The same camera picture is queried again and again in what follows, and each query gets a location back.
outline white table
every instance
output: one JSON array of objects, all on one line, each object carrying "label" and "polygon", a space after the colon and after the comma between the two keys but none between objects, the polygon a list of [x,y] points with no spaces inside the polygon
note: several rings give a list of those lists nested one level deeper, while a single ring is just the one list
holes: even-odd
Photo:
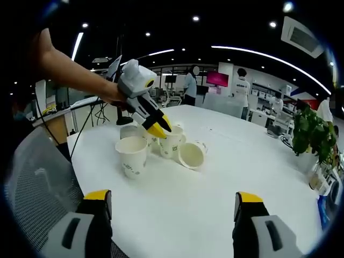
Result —
[{"label": "white table", "polygon": [[[235,193],[262,197],[307,252],[321,236],[317,195],[295,169],[295,155],[266,129],[222,113],[192,106],[164,109],[182,122],[188,141],[208,148],[199,171],[155,154],[146,177],[125,177],[115,144],[119,126],[82,132],[72,162],[84,194],[112,191],[114,242],[130,257],[233,257]],[[77,134],[68,138],[69,150]]]}]

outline green plant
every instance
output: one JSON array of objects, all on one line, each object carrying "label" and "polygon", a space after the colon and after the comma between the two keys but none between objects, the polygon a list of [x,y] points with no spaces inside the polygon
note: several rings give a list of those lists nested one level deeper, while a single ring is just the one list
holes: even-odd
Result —
[{"label": "green plant", "polygon": [[296,155],[311,149],[313,154],[319,156],[319,163],[332,165],[333,146],[336,143],[332,123],[322,120],[309,106],[297,112],[294,122],[292,143]]}]

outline black ceiling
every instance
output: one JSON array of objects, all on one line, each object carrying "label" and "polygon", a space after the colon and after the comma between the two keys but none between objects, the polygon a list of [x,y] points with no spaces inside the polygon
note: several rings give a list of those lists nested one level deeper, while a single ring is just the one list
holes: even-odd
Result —
[{"label": "black ceiling", "polygon": [[[207,1],[205,4],[199,1],[70,1],[69,6],[60,10],[53,20],[50,30],[54,46],[69,56],[77,34],[84,32],[75,61],[88,69],[107,68],[109,62],[96,65],[92,60],[115,57],[120,49],[123,61],[127,61],[173,48],[174,52],[147,56],[140,59],[140,63],[152,67],[175,63],[217,64],[231,59],[235,65],[275,75],[304,88],[314,97],[316,93],[322,97],[325,91],[319,85],[278,61],[250,53],[211,48],[212,45],[242,47],[276,56],[305,70],[333,91],[332,72],[325,54],[314,59],[281,41],[285,16],[283,4],[284,1],[278,0]],[[316,4],[310,6],[297,1],[294,11],[288,16],[316,32],[322,32],[319,20],[327,19],[330,11],[321,10],[322,7]],[[199,22],[192,21],[194,15],[200,17]],[[269,26],[272,20],[277,23],[275,29]],[[83,29],[83,22],[89,27]],[[318,35],[319,39],[327,39],[326,33]]]}]

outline potted plant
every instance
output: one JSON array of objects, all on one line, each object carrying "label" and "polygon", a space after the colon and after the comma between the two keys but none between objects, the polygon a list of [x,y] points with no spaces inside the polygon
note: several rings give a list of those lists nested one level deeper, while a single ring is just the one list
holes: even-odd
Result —
[{"label": "potted plant", "polygon": [[294,117],[293,151],[300,156],[299,168],[308,173],[319,160],[325,167],[334,166],[333,146],[336,143],[332,123],[322,120],[306,105]]}]

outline red screen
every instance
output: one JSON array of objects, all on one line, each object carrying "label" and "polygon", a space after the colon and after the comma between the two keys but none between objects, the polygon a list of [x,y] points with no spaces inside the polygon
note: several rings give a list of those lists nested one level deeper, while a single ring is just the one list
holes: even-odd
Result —
[{"label": "red screen", "polygon": [[229,76],[227,74],[221,74],[216,71],[208,71],[206,82],[223,87],[228,87],[228,78]]}]

